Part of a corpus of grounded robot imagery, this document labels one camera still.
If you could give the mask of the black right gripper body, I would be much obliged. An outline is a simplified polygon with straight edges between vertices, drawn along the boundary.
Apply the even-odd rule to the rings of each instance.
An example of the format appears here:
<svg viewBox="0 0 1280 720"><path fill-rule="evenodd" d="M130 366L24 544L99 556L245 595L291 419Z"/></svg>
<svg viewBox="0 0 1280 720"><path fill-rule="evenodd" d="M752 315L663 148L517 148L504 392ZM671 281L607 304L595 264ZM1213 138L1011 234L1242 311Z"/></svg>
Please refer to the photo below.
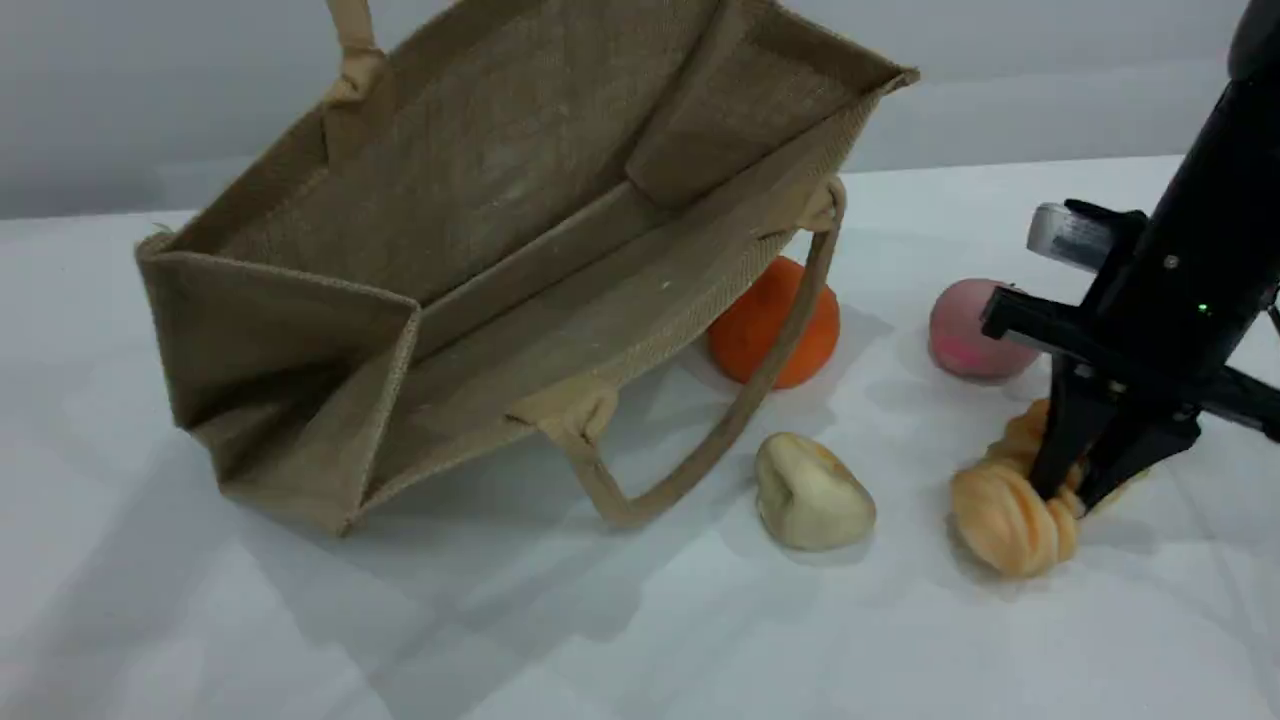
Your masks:
<svg viewBox="0 0 1280 720"><path fill-rule="evenodd" d="M1167 195L1153 215L1041 205L1029 250L1094 273L1078 305L1001 290L982 329L1078 360L1147 407L1211 413L1277 438L1277 388L1228 363L1277 293L1277 209Z"/></svg>

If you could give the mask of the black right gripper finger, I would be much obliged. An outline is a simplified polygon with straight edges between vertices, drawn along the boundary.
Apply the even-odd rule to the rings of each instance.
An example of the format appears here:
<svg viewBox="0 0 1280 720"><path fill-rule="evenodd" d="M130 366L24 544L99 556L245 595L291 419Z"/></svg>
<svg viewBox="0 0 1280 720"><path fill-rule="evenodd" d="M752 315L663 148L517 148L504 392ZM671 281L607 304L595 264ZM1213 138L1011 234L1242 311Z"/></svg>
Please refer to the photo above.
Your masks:
<svg viewBox="0 0 1280 720"><path fill-rule="evenodd" d="M1076 497L1084 509L1094 510L1125 482L1188 451L1199 437L1194 416L1123 414L1088 450Z"/></svg>
<svg viewBox="0 0 1280 720"><path fill-rule="evenodd" d="M1092 366L1053 360L1044 434L1029 482L1042 500L1065 487L1071 469L1111 421L1111 393Z"/></svg>

